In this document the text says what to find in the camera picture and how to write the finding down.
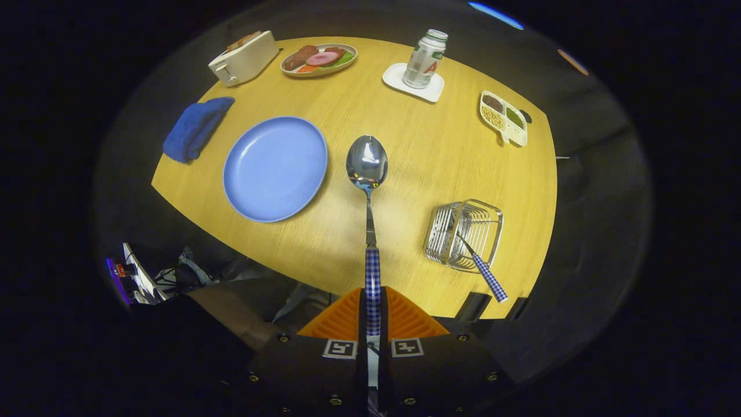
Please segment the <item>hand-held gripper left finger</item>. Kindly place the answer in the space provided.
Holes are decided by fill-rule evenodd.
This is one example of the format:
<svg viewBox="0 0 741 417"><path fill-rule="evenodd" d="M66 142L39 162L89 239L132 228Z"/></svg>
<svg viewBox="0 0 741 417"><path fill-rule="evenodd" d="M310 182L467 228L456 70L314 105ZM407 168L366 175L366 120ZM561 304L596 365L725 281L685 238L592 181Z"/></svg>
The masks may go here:
<svg viewBox="0 0 741 417"><path fill-rule="evenodd" d="M279 335L249 363L254 415L368 415L365 293L350 291L302 334Z"/></svg>

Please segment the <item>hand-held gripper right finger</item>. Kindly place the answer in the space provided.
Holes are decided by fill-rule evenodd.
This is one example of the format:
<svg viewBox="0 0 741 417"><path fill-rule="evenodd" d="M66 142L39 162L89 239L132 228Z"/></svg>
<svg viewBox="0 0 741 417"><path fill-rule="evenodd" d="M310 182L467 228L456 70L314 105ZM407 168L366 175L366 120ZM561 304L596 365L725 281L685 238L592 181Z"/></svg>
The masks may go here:
<svg viewBox="0 0 741 417"><path fill-rule="evenodd" d="M470 332L450 332L391 287L383 290L379 409L388 416L471 416L502 395L502 369Z"/></svg>

